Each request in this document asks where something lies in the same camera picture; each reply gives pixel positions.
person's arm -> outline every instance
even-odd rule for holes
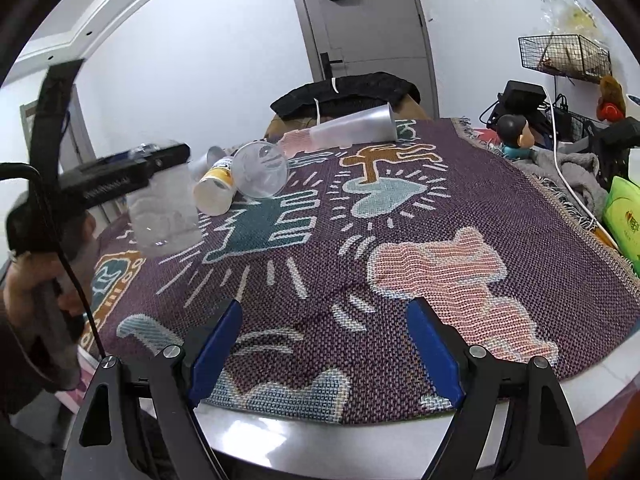
[[[88,216],[84,239],[90,240],[95,219]],[[40,283],[64,272],[55,254],[23,254],[16,262],[8,262],[0,273],[0,413],[18,412],[44,388],[55,392],[56,373],[49,354],[34,334],[31,322],[34,309],[31,291]],[[84,287],[91,298],[90,284]],[[84,312],[76,291],[58,298],[65,312],[69,332],[76,341],[82,332]]]

purple woven blanket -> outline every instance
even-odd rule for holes
[[[408,335],[416,296],[500,358],[543,355],[560,379],[596,364],[640,314],[635,277],[464,129],[399,121],[397,144],[300,153],[279,197],[238,195],[171,257],[145,259],[119,219],[93,282],[106,349],[151,356],[236,298],[244,324],[208,402],[340,424],[450,408]]]

door handle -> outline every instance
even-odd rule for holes
[[[322,65],[324,79],[331,79],[334,76],[334,71],[332,70],[331,65],[336,63],[344,63],[344,61],[341,59],[329,59],[328,52],[320,53],[320,64]]]

wall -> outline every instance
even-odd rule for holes
[[[28,162],[29,154],[24,140],[20,106],[38,98],[40,85],[46,71],[36,72],[0,88],[0,162]],[[25,180],[4,180],[0,182],[0,257],[4,262],[7,253],[4,222],[16,198],[27,189]]]
[[[293,0],[151,0],[77,85],[99,156],[156,139],[199,154],[260,138],[271,102],[311,81]]]
[[[640,92],[640,66],[610,22],[591,0],[589,7],[603,28],[613,72],[629,92]],[[552,94],[551,76],[527,70],[520,62],[518,37],[541,33],[541,0],[420,0],[427,17],[438,85],[440,115],[478,115],[496,99],[509,79],[542,84]],[[572,111],[593,117],[597,85],[558,78]]]

human hand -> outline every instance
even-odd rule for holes
[[[90,214],[82,226],[82,240],[87,243],[94,236],[95,218]],[[55,253],[25,253],[12,262],[7,271],[2,291],[7,319],[16,328],[24,328],[33,320],[33,298],[31,291],[39,284],[52,280],[65,272]],[[91,301],[90,281],[82,283],[87,300]],[[73,289],[58,297],[58,306],[72,316],[84,312],[78,292]]]

